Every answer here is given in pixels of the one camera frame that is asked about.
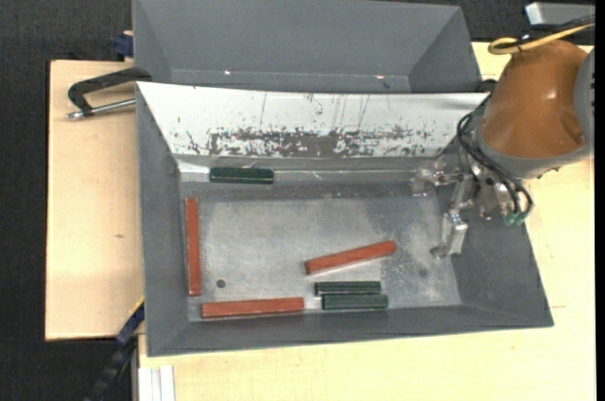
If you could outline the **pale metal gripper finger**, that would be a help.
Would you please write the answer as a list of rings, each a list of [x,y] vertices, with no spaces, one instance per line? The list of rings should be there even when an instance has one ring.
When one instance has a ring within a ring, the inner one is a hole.
[[[462,253],[464,239],[469,225],[464,221],[458,210],[444,213],[441,222],[441,239],[430,252],[437,259],[443,259]]]
[[[446,172],[443,169],[421,167],[413,176],[410,188],[413,195],[423,195],[431,188],[461,183],[469,179],[470,174],[462,171]]]

